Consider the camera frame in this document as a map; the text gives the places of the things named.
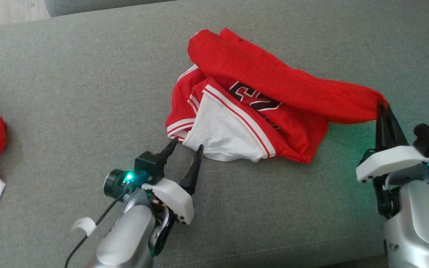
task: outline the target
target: jersey trim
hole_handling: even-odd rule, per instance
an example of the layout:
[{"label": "jersey trim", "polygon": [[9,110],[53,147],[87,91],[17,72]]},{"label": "jersey trim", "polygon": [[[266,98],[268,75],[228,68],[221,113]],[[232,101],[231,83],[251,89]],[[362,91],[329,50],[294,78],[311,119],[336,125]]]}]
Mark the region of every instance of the jersey trim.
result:
[{"label": "jersey trim", "polygon": [[193,102],[193,104],[196,106],[196,110],[198,110],[200,108],[200,103],[198,102],[198,100],[193,95],[190,95],[189,100],[191,100]]},{"label": "jersey trim", "polygon": [[169,125],[166,128],[166,132],[168,133],[168,136],[172,136],[175,132],[180,131],[181,129],[193,127],[193,123],[194,118],[182,119]]},{"label": "jersey trim", "polygon": [[196,109],[196,107],[193,104],[193,102],[191,102],[190,100],[188,100],[188,104],[191,106],[191,108],[193,108],[194,114],[198,114],[198,109]]},{"label": "jersey trim", "polygon": [[234,103],[232,103],[228,98],[226,98],[221,92],[216,90],[211,85],[206,85],[204,87],[203,93],[208,94],[209,96],[212,96],[214,100],[220,105],[223,105],[226,107],[229,112],[231,112],[235,117],[237,117],[241,123],[247,127],[248,131],[251,132],[253,136],[256,137],[257,142],[264,148],[264,151],[267,154],[267,157],[273,157],[276,155],[276,151],[274,147],[272,146],[271,142],[267,138],[266,134],[263,132],[261,127],[256,123],[252,117],[250,117],[245,111],[243,111],[241,108],[236,106]]},{"label": "jersey trim", "polygon": [[197,68],[198,68],[198,66],[196,64],[193,64],[193,66],[191,66],[184,73],[182,73],[182,75],[180,75],[180,77],[177,79],[177,82],[180,81],[180,79],[183,78],[185,75],[191,73],[192,71],[196,70]]}]

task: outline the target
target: jersey lettering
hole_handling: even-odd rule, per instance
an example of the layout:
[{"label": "jersey lettering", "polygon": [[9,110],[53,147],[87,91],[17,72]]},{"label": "jersey lettering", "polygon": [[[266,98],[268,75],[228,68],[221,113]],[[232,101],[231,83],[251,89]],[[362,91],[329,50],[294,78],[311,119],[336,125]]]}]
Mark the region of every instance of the jersey lettering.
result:
[{"label": "jersey lettering", "polygon": [[281,105],[281,102],[273,100],[239,81],[229,89],[229,92],[239,102],[249,105],[258,112],[275,110]]}]

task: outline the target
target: gray fabric surface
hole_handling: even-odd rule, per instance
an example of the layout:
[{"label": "gray fabric surface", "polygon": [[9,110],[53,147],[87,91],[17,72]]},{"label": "gray fabric surface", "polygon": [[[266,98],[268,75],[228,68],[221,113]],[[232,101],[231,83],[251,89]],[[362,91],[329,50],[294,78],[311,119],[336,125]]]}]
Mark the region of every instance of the gray fabric surface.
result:
[{"label": "gray fabric surface", "polygon": [[[105,175],[168,142],[172,86],[190,37],[229,27],[294,68],[379,90],[407,138],[429,124],[429,0],[173,1],[0,27],[0,267],[61,267],[73,222],[111,202]],[[374,122],[330,125],[311,165],[205,159],[196,217],[157,267],[316,267],[383,253],[371,185],[355,168]],[[179,180],[193,151],[179,146]],[[76,253],[88,261],[123,207]]]},{"label": "gray fabric surface", "polygon": [[172,0],[44,0],[51,17]]}]

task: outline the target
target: white label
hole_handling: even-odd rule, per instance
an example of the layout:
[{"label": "white label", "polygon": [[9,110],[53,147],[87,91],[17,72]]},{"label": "white label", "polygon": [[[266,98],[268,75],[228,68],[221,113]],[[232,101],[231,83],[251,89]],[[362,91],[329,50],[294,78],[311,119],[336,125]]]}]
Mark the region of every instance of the white label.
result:
[{"label": "white label", "polygon": [[94,220],[92,220],[89,217],[85,217],[85,218],[76,220],[70,230],[72,231],[74,229],[82,229],[85,231],[87,236],[90,236],[90,234],[95,230],[96,227],[97,225],[95,225]]}]

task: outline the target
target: cable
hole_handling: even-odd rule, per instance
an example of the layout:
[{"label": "cable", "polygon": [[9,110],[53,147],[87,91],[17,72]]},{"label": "cable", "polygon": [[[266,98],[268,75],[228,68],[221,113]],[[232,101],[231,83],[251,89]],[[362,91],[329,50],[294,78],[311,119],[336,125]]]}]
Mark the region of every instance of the cable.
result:
[{"label": "cable", "polygon": [[[126,193],[128,193],[129,189],[124,190],[123,193],[121,193],[121,195],[119,195],[111,204],[109,207],[107,207],[107,209],[104,211],[104,213],[102,214],[102,216],[100,216],[100,218],[95,222],[95,226],[99,226],[99,223],[104,219],[104,217],[109,213],[109,211],[114,207],[115,204],[117,204],[117,202],[119,202]],[[72,250],[72,252],[69,254],[69,256],[67,257],[66,263],[64,268],[67,268],[67,266],[69,266],[69,261],[70,258],[72,258],[72,256],[74,255],[74,253],[77,251],[77,249],[80,248],[80,246],[82,246],[82,244],[85,242],[85,240],[87,240],[89,237],[86,235],[84,236],[84,238],[77,244],[77,246],[75,246],[75,248]]]}]

